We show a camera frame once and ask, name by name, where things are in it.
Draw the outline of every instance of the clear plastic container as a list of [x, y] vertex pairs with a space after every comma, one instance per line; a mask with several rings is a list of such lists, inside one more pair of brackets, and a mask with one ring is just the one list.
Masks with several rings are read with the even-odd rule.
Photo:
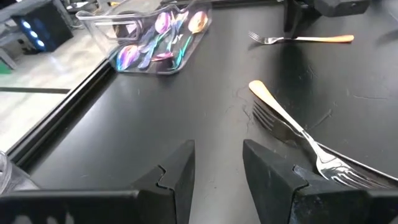
[[127, 0], [102, 14], [80, 11], [76, 16], [117, 71], [173, 74], [210, 26], [211, 3], [156, 7], [151, 1]]
[[15, 166], [0, 152], [0, 194], [15, 190], [37, 190], [39, 187], [23, 170]]

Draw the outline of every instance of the fork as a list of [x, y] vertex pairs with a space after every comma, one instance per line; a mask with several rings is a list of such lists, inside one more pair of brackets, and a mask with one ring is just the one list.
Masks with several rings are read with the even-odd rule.
[[252, 81], [249, 84], [249, 88], [260, 100], [278, 112], [309, 143], [317, 155], [317, 170], [324, 178], [357, 189], [389, 188], [359, 173], [341, 159], [321, 149], [315, 140], [281, 107], [263, 82], [259, 80]]
[[311, 42], [326, 42], [326, 43], [350, 43], [354, 40], [354, 35], [341, 35], [336, 37], [297, 37], [290, 39], [286, 37], [260, 37], [259, 35], [249, 31], [249, 36], [260, 44], [274, 44], [281, 40], [297, 40], [297, 41], [311, 41]]

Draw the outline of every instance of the floor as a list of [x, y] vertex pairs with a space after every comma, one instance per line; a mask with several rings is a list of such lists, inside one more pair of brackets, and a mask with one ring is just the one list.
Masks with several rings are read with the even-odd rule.
[[[17, 70], [0, 74], [0, 87], [75, 88], [104, 55], [86, 30], [75, 30], [73, 35], [55, 52], [17, 59]], [[7, 152], [65, 97], [66, 94], [0, 92], [0, 151]]]

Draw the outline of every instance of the rainbow-colored utensil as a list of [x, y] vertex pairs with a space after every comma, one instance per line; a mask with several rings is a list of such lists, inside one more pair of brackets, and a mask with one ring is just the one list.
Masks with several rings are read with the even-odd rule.
[[128, 45], [123, 47], [116, 58], [116, 68], [120, 71], [125, 70], [139, 58], [138, 46]]
[[180, 52], [178, 53], [178, 56], [174, 61], [173, 69], [176, 69], [180, 66], [181, 61], [185, 55], [185, 52], [187, 51], [187, 48], [189, 46], [189, 43], [193, 39], [193, 35], [204, 30], [207, 25], [207, 22], [208, 22], [207, 14], [203, 11], [198, 11], [197, 13], [195, 13], [195, 15], [192, 16], [191, 20], [188, 23], [188, 29], [191, 31], [192, 34], [188, 37], [185, 45], [180, 49]]
[[184, 21], [187, 19], [188, 13], [189, 12], [186, 11], [186, 12], [180, 13], [176, 17], [174, 17], [173, 12], [171, 12], [171, 18], [172, 18], [171, 30], [172, 30], [172, 34], [171, 34], [170, 41], [167, 44], [166, 51], [164, 53], [160, 53], [160, 54], [156, 55], [155, 57], [153, 57], [152, 61], [156, 62], [156, 61], [159, 61], [159, 60], [165, 60], [167, 58], [171, 58], [171, 57], [174, 56], [173, 53], [172, 53], [172, 45], [177, 42], [178, 38], [181, 38], [182, 34], [178, 35], [178, 32], [179, 32], [182, 24], [184, 23]]
[[162, 12], [157, 16], [155, 22], [155, 30], [159, 33], [152, 41], [148, 43], [148, 46], [145, 46], [145, 50], [147, 50], [147, 54], [145, 55], [142, 62], [138, 65], [139, 69], [146, 69], [150, 64], [150, 59], [154, 54], [154, 51], [157, 47], [158, 42], [165, 36], [165, 34], [170, 30], [171, 26], [171, 16], [168, 12]]

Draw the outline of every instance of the utensil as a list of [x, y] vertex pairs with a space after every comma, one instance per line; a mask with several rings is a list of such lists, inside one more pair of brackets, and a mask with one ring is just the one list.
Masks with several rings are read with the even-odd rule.
[[259, 35], [249, 31], [249, 36], [260, 44], [274, 44], [281, 40], [311, 41], [324, 43], [350, 43], [354, 40], [354, 35], [341, 35], [336, 37], [297, 37], [289, 39], [285, 37], [260, 37]]
[[139, 49], [136, 45], [128, 45], [123, 47], [116, 58], [116, 68], [125, 70], [139, 58]]
[[188, 45], [193, 39], [193, 36], [197, 33], [200, 33], [203, 29], [205, 29], [208, 22], [207, 14], [203, 11], [198, 11], [195, 15], [192, 16], [191, 20], [188, 23], [188, 29], [191, 31], [191, 35], [188, 37], [185, 45], [180, 49], [177, 58], [175, 59], [173, 69], [176, 69], [180, 66], [181, 61], [187, 51]]
[[149, 42], [148, 46], [144, 47], [144, 49], [148, 50], [148, 51], [147, 51], [147, 54], [145, 55], [144, 59], [142, 59], [142, 62], [138, 65], [139, 69], [146, 69], [149, 66], [150, 59], [152, 58], [152, 55], [154, 54], [157, 44], [165, 36], [165, 34], [170, 30], [170, 25], [171, 25], [170, 20], [171, 20], [171, 17], [168, 12], [162, 12], [157, 16], [157, 19], [155, 22], [155, 30], [159, 33], [159, 35], [155, 36], [155, 38]]
[[159, 60], [165, 60], [165, 59], [168, 59], [168, 58], [171, 58], [174, 56], [172, 53], [172, 45], [177, 42], [178, 32], [187, 17], [188, 17], [188, 11], [178, 14], [176, 17], [174, 17], [173, 12], [171, 12], [172, 33], [170, 35], [171, 36], [170, 42], [167, 44], [166, 51], [164, 53], [160, 53], [152, 58], [153, 62], [156, 62]]
[[319, 147], [315, 140], [281, 107], [275, 98], [268, 91], [263, 82], [259, 80], [251, 81], [250, 90], [269, 105], [273, 110], [281, 115], [305, 140], [317, 155], [318, 172], [327, 180], [334, 180], [339, 184], [353, 188], [388, 188], [385, 185], [360, 174], [341, 159], [333, 156]]

